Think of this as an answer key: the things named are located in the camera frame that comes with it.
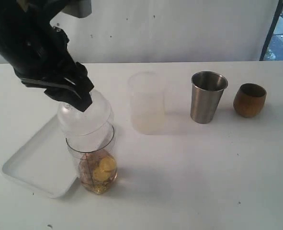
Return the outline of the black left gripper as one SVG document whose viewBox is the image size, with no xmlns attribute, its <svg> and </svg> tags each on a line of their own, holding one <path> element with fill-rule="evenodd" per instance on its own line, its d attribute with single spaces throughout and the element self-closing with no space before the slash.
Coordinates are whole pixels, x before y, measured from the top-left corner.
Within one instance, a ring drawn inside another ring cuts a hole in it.
<svg viewBox="0 0 283 230">
<path fill-rule="evenodd" d="M 92 104 L 94 88 L 84 65 L 68 52 L 69 38 L 59 27 L 22 23 L 13 28 L 17 64 L 15 74 L 30 88 L 46 89 L 52 100 L 68 103 L 81 112 Z"/>
</svg>

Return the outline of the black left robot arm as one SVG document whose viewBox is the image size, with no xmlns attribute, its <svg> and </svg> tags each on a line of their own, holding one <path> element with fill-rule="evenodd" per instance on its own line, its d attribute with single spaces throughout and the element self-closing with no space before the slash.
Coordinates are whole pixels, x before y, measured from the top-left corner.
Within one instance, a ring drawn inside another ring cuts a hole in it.
<svg viewBox="0 0 283 230">
<path fill-rule="evenodd" d="M 0 0 L 0 55 L 22 84 L 42 88 L 51 99 L 84 112 L 92 104 L 93 83 L 84 65 L 68 52 L 69 38 L 52 26 L 60 12 L 85 18 L 89 0 Z"/>
</svg>

